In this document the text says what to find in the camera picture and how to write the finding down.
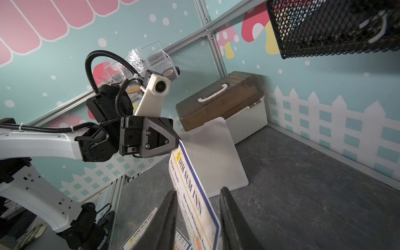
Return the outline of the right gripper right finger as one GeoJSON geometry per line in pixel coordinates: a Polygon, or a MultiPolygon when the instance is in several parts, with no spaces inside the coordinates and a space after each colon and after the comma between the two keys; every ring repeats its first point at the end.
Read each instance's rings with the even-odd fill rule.
{"type": "Polygon", "coordinates": [[[219,198],[223,250],[264,250],[227,187],[219,198]]]}

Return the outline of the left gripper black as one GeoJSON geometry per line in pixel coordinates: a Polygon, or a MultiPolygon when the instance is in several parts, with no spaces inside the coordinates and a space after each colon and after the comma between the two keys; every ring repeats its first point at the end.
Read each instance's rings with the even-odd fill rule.
{"type": "Polygon", "coordinates": [[[179,145],[173,120],[162,117],[125,116],[121,118],[119,153],[151,158],[169,154],[179,145]]]}

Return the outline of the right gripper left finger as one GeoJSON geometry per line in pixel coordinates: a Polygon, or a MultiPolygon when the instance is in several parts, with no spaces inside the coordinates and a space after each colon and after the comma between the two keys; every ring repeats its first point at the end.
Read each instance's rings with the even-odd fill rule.
{"type": "Polygon", "coordinates": [[[177,212],[177,192],[170,190],[133,250],[173,250],[177,212]]]}

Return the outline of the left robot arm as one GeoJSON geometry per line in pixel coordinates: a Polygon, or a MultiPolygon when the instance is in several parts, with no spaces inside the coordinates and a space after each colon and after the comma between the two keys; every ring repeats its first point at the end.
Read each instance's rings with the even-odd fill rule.
{"type": "Polygon", "coordinates": [[[132,51],[120,57],[91,52],[85,73],[94,91],[86,100],[95,122],[64,128],[19,125],[1,120],[1,199],[11,200],[43,219],[72,250],[107,249],[114,212],[77,202],[46,181],[32,165],[34,157],[105,162],[119,153],[151,158],[179,144],[173,121],[161,111],[171,83],[180,75],[164,52],[146,59],[132,51]]]}

